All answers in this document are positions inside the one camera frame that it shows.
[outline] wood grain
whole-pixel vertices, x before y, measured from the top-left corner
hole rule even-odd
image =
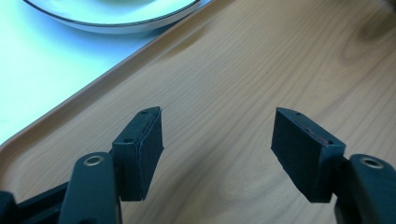
[[[270,149],[277,106],[396,165],[396,17],[379,1],[214,0],[0,148],[22,201],[66,181],[134,114],[163,108],[165,151],[125,223],[334,223]]]

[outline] table surface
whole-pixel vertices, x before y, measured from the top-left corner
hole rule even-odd
[[[23,1],[1,1],[0,8],[0,145],[168,28],[102,35],[63,25]]]
[[[125,223],[334,223],[270,149],[276,108],[306,114],[396,165],[396,16],[378,1],[214,0],[0,147],[0,188],[20,202],[109,151],[128,121],[163,108],[147,199]]]

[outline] wooden surface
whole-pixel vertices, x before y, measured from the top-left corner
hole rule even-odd
[[[20,202],[68,180],[141,109],[163,108],[148,198],[124,223],[334,223],[272,153],[277,106],[396,165],[396,17],[368,0],[214,0],[0,148]]]

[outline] white plate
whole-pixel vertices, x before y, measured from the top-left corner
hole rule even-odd
[[[102,34],[153,30],[192,13],[199,0],[23,0],[69,26]]]

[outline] white table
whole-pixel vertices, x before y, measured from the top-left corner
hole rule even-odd
[[[165,30],[100,35],[22,1],[0,1],[0,8],[0,145]]]

